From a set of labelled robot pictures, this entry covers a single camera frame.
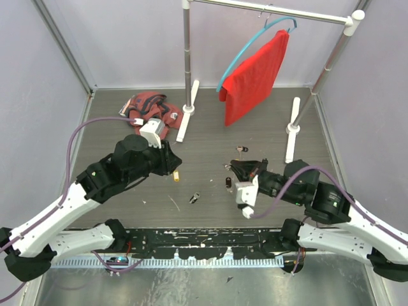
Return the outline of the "yellow tag key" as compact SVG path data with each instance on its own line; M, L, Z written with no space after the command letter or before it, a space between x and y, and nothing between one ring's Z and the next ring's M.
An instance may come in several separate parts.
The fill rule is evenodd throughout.
M173 172L173 180L175 182L179 182L180 181L180 176L179 176L179 172L178 171L174 171Z

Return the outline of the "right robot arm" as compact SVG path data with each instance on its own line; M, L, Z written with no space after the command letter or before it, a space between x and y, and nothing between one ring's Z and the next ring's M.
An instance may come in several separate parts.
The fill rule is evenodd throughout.
M301 159L285 166L284 173L267 170L268 161L237 161L228 165L237 177L236 203L246 219L256 214L258 194L303 207L305 217L319 224L342 229L343 234L317 228L303 221L286 219L279 242L287 251L319 249L334 252L371 267L377 275L395 282L407 281L407 234L371 214L327 172Z

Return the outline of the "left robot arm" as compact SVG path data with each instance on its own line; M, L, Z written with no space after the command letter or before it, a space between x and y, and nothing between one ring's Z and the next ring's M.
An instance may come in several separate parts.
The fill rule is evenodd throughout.
M48 271L56 262L84 252L122 252L129 238L117 219L87 230L63 230L110 198L143 182L149 175L172 174L182 164L170 143L151 147L140 135L128 135L114 151L80 173L66 193L17 228L1 228L1 247L8 271L22 282Z

